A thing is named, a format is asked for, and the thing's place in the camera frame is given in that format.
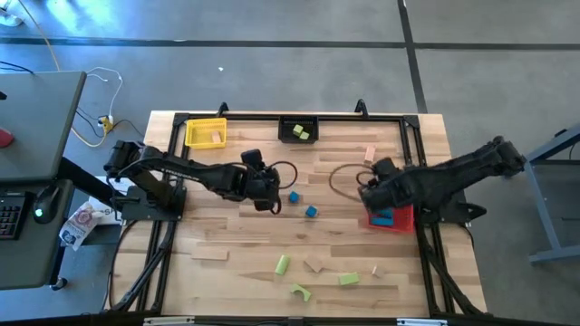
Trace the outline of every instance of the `concrete floor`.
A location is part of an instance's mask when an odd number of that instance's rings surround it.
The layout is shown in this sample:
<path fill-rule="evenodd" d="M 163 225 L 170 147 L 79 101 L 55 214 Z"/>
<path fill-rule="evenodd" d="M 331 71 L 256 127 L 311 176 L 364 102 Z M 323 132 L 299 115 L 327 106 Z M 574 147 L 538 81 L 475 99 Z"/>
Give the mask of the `concrete floor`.
<path fill-rule="evenodd" d="M 31 2 L 51 37 L 235 41 L 404 41 L 396 0 L 113 0 Z M 407 0 L 415 42 L 579 43 L 580 3 L 543 0 Z M 9 11 L 22 10 L 13 2 Z M 29 19 L 0 36 L 33 37 Z M 145 130 L 151 110 L 350 111 L 364 98 L 370 111 L 416 113 L 404 49 L 54 46 L 64 70 L 104 66 L 121 72 L 115 118 Z M 43 45 L 0 44 L 0 58 L 35 71 L 54 70 Z M 580 52 L 417 51 L 429 112 L 445 117 L 454 154 L 503 134 L 523 153 L 578 122 Z M 82 107 L 104 114 L 116 88 L 90 79 Z M 90 137 L 84 121 L 75 125 Z M 116 139 L 138 139 L 125 125 L 100 149 L 70 137 L 65 155 L 102 174 Z M 509 318 L 577 324 L 580 263 L 531 266 L 547 249 L 525 176 L 470 188 L 488 214 L 473 223 L 476 256 L 490 312 Z M 65 291 L 0 292 L 0 321 L 97 312 L 110 246 L 67 253 Z"/>

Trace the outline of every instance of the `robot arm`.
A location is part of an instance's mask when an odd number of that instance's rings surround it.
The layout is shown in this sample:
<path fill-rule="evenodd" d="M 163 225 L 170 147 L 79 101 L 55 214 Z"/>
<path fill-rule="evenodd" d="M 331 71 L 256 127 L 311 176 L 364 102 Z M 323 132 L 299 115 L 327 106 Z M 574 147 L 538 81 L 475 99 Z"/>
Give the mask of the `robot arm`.
<path fill-rule="evenodd" d="M 459 191 L 486 177 L 511 177 L 524 169 L 526 159 L 500 136 L 474 152 L 432 167 L 396 168 L 390 158 L 372 166 L 374 178 L 358 188 L 370 211 L 414 205 L 434 210 Z"/>
<path fill-rule="evenodd" d="M 108 177 L 129 178 L 147 193 L 151 203 L 160 207 L 171 206 L 174 188 L 169 182 L 157 180 L 151 171 L 199 182 L 227 200 L 239 202 L 249 198 L 254 201 L 256 210 L 270 210 L 277 214 L 280 208 L 278 172 L 266 166 L 259 149 L 244 152 L 241 157 L 242 164 L 204 165 L 150 146 L 119 140 L 104 169 Z"/>

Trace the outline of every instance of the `black basket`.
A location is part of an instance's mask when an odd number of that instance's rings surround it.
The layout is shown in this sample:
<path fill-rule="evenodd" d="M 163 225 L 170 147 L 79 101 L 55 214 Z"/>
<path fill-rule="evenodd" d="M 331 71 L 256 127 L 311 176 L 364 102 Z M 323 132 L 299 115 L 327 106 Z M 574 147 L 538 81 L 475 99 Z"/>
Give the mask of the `black basket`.
<path fill-rule="evenodd" d="M 294 131 L 295 125 L 304 127 L 304 131 L 310 134 L 307 140 L 299 139 Z M 283 143 L 291 144 L 314 144 L 318 140 L 318 117 L 316 116 L 280 116 L 278 121 L 278 139 Z"/>

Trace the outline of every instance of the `wooden tabletop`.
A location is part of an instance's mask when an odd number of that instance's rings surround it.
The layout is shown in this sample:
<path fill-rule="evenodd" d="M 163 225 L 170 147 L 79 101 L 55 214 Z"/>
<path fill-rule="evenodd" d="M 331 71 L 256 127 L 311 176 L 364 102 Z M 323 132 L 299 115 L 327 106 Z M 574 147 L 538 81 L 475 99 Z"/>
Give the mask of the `wooden tabletop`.
<path fill-rule="evenodd" d="M 151 113 L 145 143 L 167 150 L 174 113 Z M 428 163 L 449 159 L 442 116 L 420 115 L 420 129 Z M 179 144 L 183 143 L 184 133 L 182 128 Z M 186 182 L 188 199 L 173 245 L 163 314 L 428 316 L 415 234 L 369 229 L 364 223 L 362 204 L 339 197 L 328 187 L 329 173 L 344 163 L 363 162 L 368 145 L 376 146 L 375 158 L 391 157 L 397 166 L 403 165 L 399 127 L 390 122 L 322 121 L 320 139 L 307 145 L 281 143 L 277 139 L 277 121 L 229 120 L 225 149 L 191 150 L 189 158 L 213 164 L 237 162 L 241 152 L 260 149 L 266 164 L 290 160 L 297 165 L 299 176 L 293 187 L 280 191 L 283 207 L 278 216 L 257 212 L 250 201 L 222 200 L 200 184 Z M 417 162 L 416 150 L 412 145 L 411 148 Z M 339 173 L 335 180 L 338 187 L 355 195 L 357 171 L 353 168 Z M 290 168 L 280 166 L 279 172 L 282 184 L 291 180 Z M 301 196 L 298 204 L 288 201 L 292 190 Z M 309 205 L 318 208 L 318 217 L 305 217 Z M 114 273 L 116 302 L 143 268 L 150 228 L 151 223 L 139 222 L 123 241 Z M 450 274 L 472 302 L 485 311 L 469 235 L 458 226 L 442 225 L 441 237 Z M 228 251 L 227 260 L 191 256 L 194 250 L 209 249 Z M 274 273 L 282 254 L 291 258 L 284 276 Z M 324 269 L 320 273 L 305 265 L 308 255 L 322 262 Z M 382 278 L 372 275 L 375 265 L 384 270 Z M 153 276 L 149 302 L 154 296 L 158 271 Z M 354 272 L 360 275 L 358 284 L 338 284 L 340 275 Z M 434 279 L 438 303 L 443 307 L 439 278 Z M 293 283 L 312 293 L 309 302 L 290 293 Z"/>

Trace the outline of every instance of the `yellow basket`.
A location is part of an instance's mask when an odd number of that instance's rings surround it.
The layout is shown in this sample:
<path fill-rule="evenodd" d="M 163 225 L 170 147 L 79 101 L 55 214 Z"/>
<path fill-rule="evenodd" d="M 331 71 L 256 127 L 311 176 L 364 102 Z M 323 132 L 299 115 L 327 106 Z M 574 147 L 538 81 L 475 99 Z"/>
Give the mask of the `yellow basket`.
<path fill-rule="evenodd" d="M 222 149 L 226 146 L 226 130 L 226 118 L 188 120 L 185 144 L 193 149 Z M 214 131 L 219 132 L 221 142 L 213 142 Z"/>

